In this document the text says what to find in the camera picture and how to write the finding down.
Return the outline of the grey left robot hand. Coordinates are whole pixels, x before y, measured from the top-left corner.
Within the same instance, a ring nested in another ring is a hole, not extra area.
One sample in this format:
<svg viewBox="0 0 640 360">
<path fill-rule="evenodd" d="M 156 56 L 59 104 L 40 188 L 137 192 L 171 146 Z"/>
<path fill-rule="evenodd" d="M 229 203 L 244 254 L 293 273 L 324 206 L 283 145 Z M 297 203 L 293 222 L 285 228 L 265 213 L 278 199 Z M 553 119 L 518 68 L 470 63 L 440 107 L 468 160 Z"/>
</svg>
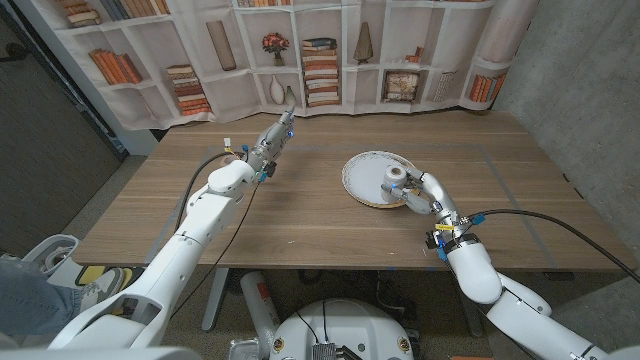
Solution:
<svg viewBox="0 0 640 360">
<path fill-rule="evenodd" d="M 295 105 L 289 105 L 281 117 L 260 134 L 255 145 L 245 156 L 244 161 L 256 172 L 274 162 L 287 141 L 293 137 L 294 108 Z"/>
</svg>

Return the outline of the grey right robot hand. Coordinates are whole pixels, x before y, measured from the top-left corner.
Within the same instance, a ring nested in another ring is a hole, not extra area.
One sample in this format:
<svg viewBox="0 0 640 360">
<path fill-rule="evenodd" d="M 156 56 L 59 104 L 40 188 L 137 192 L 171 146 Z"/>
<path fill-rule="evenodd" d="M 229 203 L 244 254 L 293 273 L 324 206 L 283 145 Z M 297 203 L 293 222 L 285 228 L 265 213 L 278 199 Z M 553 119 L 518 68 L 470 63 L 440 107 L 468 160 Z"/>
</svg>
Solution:
<svg viewBox="0 0 640 360">
<path fill-rule="evenodd" d="M 414 167 L 389 165 L 381 184 L 385 200 L 402 200 L 412 211 L 433 214 L 437 229 L 456 232 L 457 207 L 440 181 L 432 174 Z"/>
</svg>

